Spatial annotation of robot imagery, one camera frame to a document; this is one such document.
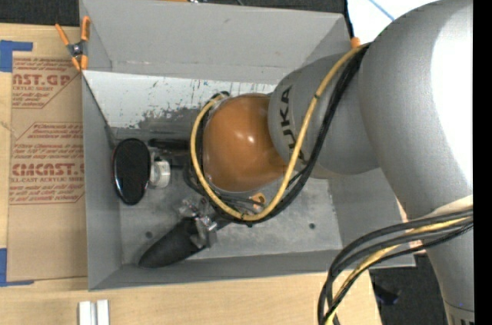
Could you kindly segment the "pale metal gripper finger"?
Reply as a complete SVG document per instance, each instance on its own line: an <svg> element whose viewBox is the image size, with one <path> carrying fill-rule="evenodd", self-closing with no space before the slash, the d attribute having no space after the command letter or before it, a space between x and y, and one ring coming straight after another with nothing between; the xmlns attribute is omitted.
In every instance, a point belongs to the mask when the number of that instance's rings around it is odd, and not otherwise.
<svg viewBox="0 0 492 325"><path fill-rule="evenodd" d="M196 232L191 235L191 241L199 248L211 247L217 241L218 224L207 215L194 219Z"/></svg>
<svg viewBox="0 0 492 325"><path fill-rule="evenodd" d="M203 197L185 198L178 206L178 214L182 217L200 218L210 213L209 203Z"/></svg>

